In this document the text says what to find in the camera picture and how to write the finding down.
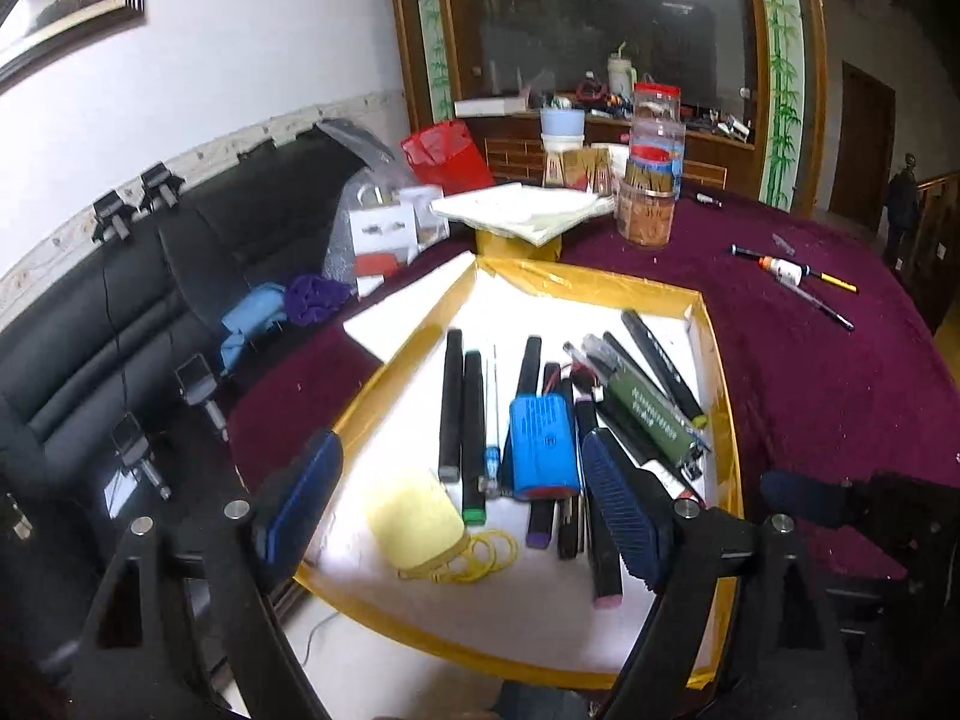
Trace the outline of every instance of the red gift bag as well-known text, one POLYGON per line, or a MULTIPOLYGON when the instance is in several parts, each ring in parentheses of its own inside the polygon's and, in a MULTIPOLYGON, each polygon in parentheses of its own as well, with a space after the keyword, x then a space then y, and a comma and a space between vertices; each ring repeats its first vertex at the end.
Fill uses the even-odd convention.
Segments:
POLYGON ((447 196, 494 185, 487 163, 459 119, 415 132, 400 146, 416 177, 441 187, 447 196))

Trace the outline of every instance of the green marker cap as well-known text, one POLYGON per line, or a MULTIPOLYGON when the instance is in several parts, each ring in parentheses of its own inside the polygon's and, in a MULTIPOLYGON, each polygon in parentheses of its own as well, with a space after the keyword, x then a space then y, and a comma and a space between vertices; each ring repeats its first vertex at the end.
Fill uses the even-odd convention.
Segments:
POLYGON ((464 525, 486 525, 487 513, 483 509, 464 509, 464 525))

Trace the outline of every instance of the light blue cup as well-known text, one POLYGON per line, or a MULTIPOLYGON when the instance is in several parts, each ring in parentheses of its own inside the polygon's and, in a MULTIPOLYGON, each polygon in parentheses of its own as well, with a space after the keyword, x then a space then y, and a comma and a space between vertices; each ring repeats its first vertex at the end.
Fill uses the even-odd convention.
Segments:
POLYGON ((584 134, 584 111, 572 108, 541 108, 541 135, 584 134))

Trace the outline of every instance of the blue cloth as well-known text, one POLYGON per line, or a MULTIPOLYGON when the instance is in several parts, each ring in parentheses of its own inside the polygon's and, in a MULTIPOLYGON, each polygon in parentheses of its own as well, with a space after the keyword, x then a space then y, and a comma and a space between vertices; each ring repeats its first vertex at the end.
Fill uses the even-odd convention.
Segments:
POLYGON ((231 333, 227 341, 220 345, 224 372, 229 373, 236 367, 247 341, 263 335, 275 324, 286 322, 284 292, 285 288, 280 284, 261 284, 224 314, 221 322, 231 333))

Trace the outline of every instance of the maroon tablecloth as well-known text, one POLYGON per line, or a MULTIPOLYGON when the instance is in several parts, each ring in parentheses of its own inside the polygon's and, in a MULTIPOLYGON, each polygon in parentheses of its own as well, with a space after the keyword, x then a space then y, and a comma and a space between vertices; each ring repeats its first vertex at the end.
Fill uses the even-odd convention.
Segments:
MULTIPOLYGON (((772 467, 827 481, 888 469, 960 485, 960 396, 928 329, 877 255, 813 221, 723 197, 723 210, 680 201, 671 242, 659 252, 627 244, 604 218, 565 235, 562 261, 704 295, 733 404, 748 515, 766 514, 757 484, 772 467), (859 295, 813 279, 804 285, 851 319, 855 332, 728 253, 736 243, 777 254, 775 231, 795 247, 797 261, 858 285, 859 295)), ((451 241, 427 252, 382 295, 466 247, 451 241)), ((320 330, 230 415, 243 476, 258 483, 285 464, 315 429, 333 423, 375 369, 376 361, 344 333, 342 317, 320 330)), ((810 529, 809 545, 835 570, 896 571, 850 529, 810 529)))

